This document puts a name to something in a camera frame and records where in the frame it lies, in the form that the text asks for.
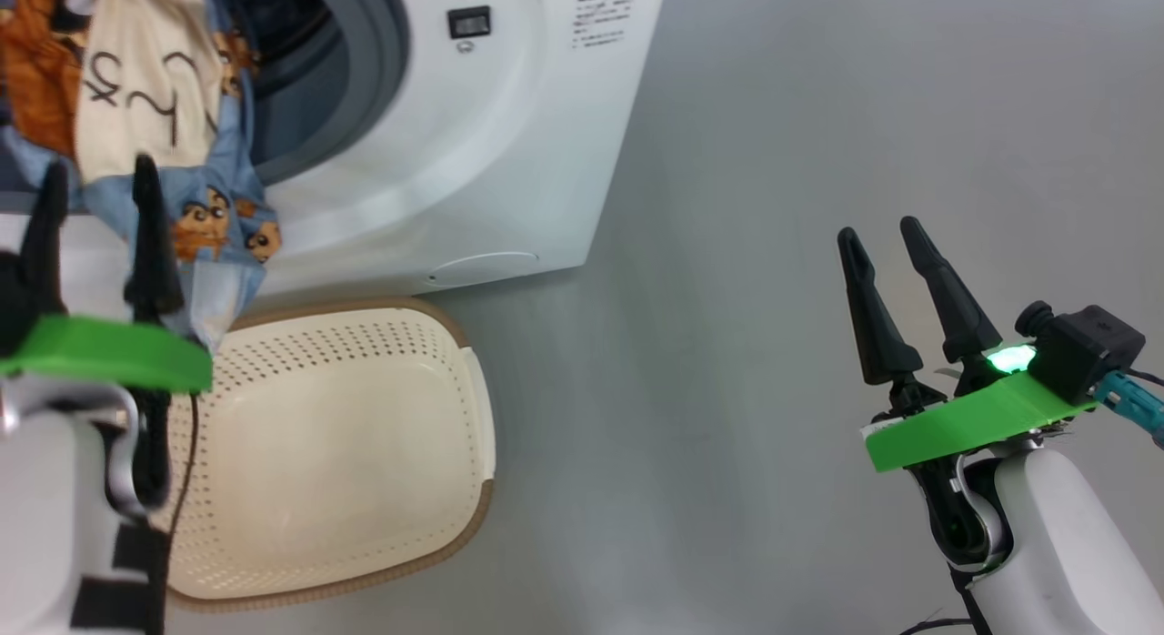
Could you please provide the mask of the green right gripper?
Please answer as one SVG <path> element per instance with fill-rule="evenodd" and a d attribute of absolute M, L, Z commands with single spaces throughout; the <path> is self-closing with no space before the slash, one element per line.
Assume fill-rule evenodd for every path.
<path fill-rule="evenodd" d="M 981 356 L 1000 345 L 1000 333 L 918 217 L 899 220 L 899 231 L 913 267 L 927 281 L 944 334 L 945 361 Z M 910 377 L 923 369 L 922 358 L 902 338 L 878 293 L 876 267 L 856 228 L 842 228 L 837 244 L 864 381 L 878 386 Z M 904 469 L 918 483 L 934 538 L 957 571 L 998 568 L 1009 548 L 1003 511 L 978 490 L 986 483 L 984 475 L 968 472 L 966 458 L 993 445 L 1037 445 L 1044 431 L 1096 407 L 1094 400 L 1072 406 L 1039 385 L 1027 372 L 1034 357 L 1030 344 L 992 350 L 987 368 L 1002 371 L 993 385 L 864 428 L 873 468 Z"/>

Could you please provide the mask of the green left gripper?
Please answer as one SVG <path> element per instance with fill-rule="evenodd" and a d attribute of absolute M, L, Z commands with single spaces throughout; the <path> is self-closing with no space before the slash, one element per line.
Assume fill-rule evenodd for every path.
<path fill-rule="evenodd" d="M 137 155 L 132 198 L 137 231 L 125 302 L 134 321 L 162 321 L 183 311 L 172 228 L 158 169 Z M 61 292 L 61 229 L 69 213 L 69 172 L 63 160 L 47 166 L 24 228 L 20 259 L 24 286 L 42 316 L 29 327 L 0 334 L 0 438 L 51 411 L 125 412 L 125 430 L 112 445 L 105 490 L 116 511 L 144 516 L 166 502 L 169 481 L 141 486 L 134 473 L 140 438 L 164 431 L 143 424 L 134 390 L 164 395 L 204 393 L 213 361 L 196 342 L 163 327 L 99 318 L 68 318 Z"/>

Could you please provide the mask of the blue bear print garment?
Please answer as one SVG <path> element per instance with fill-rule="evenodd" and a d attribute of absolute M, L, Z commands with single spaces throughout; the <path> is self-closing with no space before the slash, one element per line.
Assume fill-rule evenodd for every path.
<path fill-rule="evenodd" d="M 276 212 L 251 159 L 255 56 L 234 0 L 206 0 L 222 63 L 217 141 L 197 167 L 159 167 L 186 306 L 162 323 L 207 350 L 257 295 L 282 245 Z M 95 0 L 0 0 L 0 209 L 28 212 L 47 166 L 63 160 L 69 207 L 132 247 L 132 174 L 83 184 L 76 104 Z"/>

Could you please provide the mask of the cream garment with black lettering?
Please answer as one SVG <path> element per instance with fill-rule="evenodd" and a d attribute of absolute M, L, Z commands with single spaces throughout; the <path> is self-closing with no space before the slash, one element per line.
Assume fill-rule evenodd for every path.
<path fill-rule="evenodd" d="M 95 0 L 74 119 L 83 184 L 132 174 L 140 154 L 203 166 L 221 80 L 206 0 Z"/>

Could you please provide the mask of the grey rubber door gasket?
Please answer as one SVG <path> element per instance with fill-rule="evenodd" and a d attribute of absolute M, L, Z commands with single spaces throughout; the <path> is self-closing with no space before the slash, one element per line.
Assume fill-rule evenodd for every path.
<path fill-rule="evenodd" d="M 407 59 L 400 0 L 240 0 L 258 52 L 251 158 L 267 185 L 360 140 L 393 100 Z"/>

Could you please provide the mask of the white front-load washing machine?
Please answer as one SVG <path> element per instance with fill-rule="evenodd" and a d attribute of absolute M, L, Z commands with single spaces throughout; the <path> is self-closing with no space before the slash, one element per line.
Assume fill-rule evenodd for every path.
<path fill-rule="evenodd" d="M 407 59 L 377 124 L 304 174 L 260 178 L 282 245 L 246 312 L 425 294 L 443 290 L 432 267 L 480 254 L 535 254 L 533 274 L 587 259 L 663 0 L 636 0 L 625 38 L 591 49 L 572 47 L 574 0 L 400 1 Z M 452 40 L 447 13 L 480 5 L 492 34 Z M 0 247 L 28 212 L 0 209 Z M 133 247 L 71 208 L 62 247 L 69 311 L 128 319 Z"/>

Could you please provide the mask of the black door latch socket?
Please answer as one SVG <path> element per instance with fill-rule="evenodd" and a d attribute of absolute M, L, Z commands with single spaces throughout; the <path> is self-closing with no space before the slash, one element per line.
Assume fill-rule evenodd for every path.
<path fill-rule="evenodd" d="M 449 37 L 454 41 L 483 37 L 492 34 L 490 5 L 464 6 L 447 13 Z"/>

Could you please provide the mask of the cream perforated laundry basket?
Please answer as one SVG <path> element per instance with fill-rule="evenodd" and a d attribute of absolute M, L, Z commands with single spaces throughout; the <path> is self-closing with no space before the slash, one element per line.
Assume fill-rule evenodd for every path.
<path fill-rule="evenodd" d="M 410 297 L 237 321 L 215 385 L 169 411 L 173 487 L 192 468 L 166 597 L 264 611 L 448 561 L 477 534 L 497 464 L 481 362 Z"/>

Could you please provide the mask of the round white filter cover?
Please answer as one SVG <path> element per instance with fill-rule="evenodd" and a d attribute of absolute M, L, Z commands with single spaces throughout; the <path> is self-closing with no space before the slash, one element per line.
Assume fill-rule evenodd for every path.
<path fill-rule="evenodd" d="M 528 252 L 480 254 L 432 267 L 426 274 L 425 281 L 430 287 L 436 288 L 504 281 L 504 279 L 535 273 L 540 267 L 539 263 L 539 257 Z"/>

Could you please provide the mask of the small printed text sticker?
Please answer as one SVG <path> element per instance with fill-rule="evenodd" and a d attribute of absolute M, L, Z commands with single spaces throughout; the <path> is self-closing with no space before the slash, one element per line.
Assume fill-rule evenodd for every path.
<path fill-rule="evenodd" d="M 627 37 L 636 0 L 574 0 L 570 17 L 573 49 L 613 44 Z"/>

